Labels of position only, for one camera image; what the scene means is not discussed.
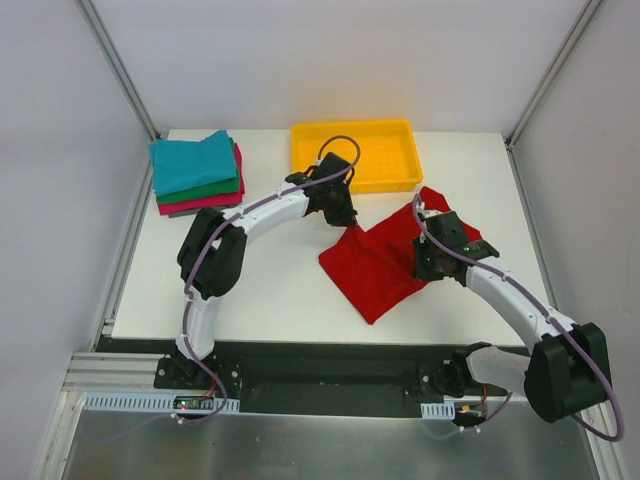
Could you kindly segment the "red t shirt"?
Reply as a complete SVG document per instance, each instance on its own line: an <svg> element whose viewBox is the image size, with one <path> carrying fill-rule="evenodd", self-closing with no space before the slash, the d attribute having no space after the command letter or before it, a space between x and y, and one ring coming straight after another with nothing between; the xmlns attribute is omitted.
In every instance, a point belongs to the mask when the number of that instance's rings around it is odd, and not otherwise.
<svg viewBox="0 0 640 480"><path fill-rule="evenodd" d="M337 243L318 256L324 272L372 325L427 284L414 277L412 241L420 228L410 204L365 231L349 227Z"/></svg>

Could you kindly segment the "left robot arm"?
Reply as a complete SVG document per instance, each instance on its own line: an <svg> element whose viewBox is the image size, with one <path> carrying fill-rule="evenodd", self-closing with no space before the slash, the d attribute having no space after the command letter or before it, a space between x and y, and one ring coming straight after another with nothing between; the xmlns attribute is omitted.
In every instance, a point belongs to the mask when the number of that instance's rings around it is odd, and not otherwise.
<svg viewBox="0 0 640 480"><path fill-rule="evenodd" d="M171 359L188 388L211 377L205 358L214 349L214 330L223 297L238 282L250 243L280 225L320 212L327 224L352 226L357 212L349 187L355 164L333 152L303 172L288 175L272 193L250 203L199 211L179 250L185 307Z"/></svg>

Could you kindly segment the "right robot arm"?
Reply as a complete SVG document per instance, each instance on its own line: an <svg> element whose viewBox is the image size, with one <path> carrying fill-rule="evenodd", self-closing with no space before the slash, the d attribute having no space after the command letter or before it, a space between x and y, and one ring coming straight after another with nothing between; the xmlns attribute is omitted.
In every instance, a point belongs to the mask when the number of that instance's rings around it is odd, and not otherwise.
<svg viewBox="0 0 640 480"><path fill-rule="evenodd" d="M433 388L460 398L484 384L524 396L553 423L614 399L603 331L579 324L532 294L487 241L472 241L453 212L418 209L412 242L415 276L424 282L451 278L482 298L511 327L526 354L477 342L454 352L432 375Z"/></svg>

